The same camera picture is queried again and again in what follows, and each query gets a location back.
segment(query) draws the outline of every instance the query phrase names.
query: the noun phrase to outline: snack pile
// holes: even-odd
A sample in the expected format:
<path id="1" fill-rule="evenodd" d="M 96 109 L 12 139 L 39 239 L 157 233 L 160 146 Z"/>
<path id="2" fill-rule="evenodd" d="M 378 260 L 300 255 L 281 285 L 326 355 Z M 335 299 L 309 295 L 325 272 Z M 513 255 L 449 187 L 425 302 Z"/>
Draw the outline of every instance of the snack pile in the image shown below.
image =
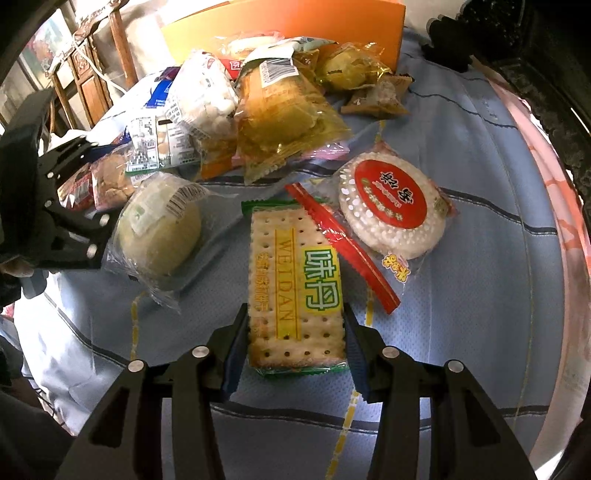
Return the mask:
<path id="1" fill-rule="evenodd" d="M 350 153 L 343 115 L 408 114 L 401 99 L 413 79 L 395 74 L 381 54 L 374 43 L 279 32 L 223 38 L 218 51 L 196 46 L 126 113 L 117 146 L 62 185 L 60 201 L 75 210 L 120 209 L 107 267 L 178 309 L 200 248 L 215 241 L 210 206 L 228 198 L 202 180 L 242 167 L 249 185 L 288 162 L 342 161 L 327 179 L 288 185 L 295 201 L 254 200 L 243 212 L 251 216 L 251 365 L 262 375 L 346 368 L 339 257 L 391 313 L 399 285 L 417 273 L 453 210 L 382 141 Z M 325 93 L 340 96 L 340 112 Z"/>

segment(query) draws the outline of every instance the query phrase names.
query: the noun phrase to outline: barcode sticker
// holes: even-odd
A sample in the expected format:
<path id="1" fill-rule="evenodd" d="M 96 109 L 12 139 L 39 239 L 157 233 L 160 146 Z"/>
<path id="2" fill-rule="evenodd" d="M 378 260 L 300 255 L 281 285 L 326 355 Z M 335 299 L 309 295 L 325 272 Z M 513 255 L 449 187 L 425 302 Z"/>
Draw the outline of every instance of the barcode sticker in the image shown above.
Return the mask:
<path id="1" fill-rule="evenodd" d="M 261 73 L 261 86 L 263 88 L 273 85 L 284 78 L 300 74 L 298 69 L 294 67 L 292 59 L 265 60 L 259 65 L 259 72 Z"/>
<path id="2" fill-rule="evenodd" d="M 180 219 L 188 202 L 194 202 L 205 197 L 207 190 L 196 183 L 180 187 L 166 204 L 166 211 Z"/>

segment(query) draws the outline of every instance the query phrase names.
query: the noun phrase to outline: cracker package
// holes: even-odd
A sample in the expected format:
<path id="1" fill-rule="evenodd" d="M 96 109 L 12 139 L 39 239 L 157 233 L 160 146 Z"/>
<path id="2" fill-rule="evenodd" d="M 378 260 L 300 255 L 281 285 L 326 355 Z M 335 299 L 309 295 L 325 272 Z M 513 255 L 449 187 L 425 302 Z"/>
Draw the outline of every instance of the cracker package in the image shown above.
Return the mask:
<path id="1" fill-rule="evenodd" d="M 346 368 L 336 250 L 298 205 L 254 206 L 249 360 L 262 375 Z"/>

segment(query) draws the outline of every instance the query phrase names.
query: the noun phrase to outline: yellow bread package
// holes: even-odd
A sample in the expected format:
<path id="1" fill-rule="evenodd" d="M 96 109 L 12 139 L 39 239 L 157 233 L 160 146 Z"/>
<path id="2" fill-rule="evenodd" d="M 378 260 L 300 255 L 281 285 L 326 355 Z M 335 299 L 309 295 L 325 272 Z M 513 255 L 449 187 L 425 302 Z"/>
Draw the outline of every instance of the yellow bread package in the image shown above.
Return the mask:
<path id="1" fill-rule="evenodd" d="M 385 73 L 392 73 L 379 57 L 382 49 L 375 43 L 354 43 L 320 47 L 316 76 L 332 91 L 355 90 L 375 85 Z"/>
<path id="2" fill-rule="evenodd" d="M 345 140 L 350 130 L 293 59 L 252 62 L 234 119 L 244 181 L 250 184 L 297 153 Z"/>

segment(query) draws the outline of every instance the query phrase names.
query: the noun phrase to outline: orange box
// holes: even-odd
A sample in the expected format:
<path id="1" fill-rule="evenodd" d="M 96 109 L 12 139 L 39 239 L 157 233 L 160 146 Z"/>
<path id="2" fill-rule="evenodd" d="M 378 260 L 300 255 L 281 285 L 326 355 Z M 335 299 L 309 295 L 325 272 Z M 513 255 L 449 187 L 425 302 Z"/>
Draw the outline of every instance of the orange box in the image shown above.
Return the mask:
<path id="1" fill-rule="evenodd" d="M 395 71 L 404 12 L 404 5 L 389 0 L 240 0 L 185 17 L 162 32 L 178 64 L 194 48 L 215 53 L 215 37 L 279 31 L 286 38 L 376 42 L 385 49 L 382 61 Z"/>

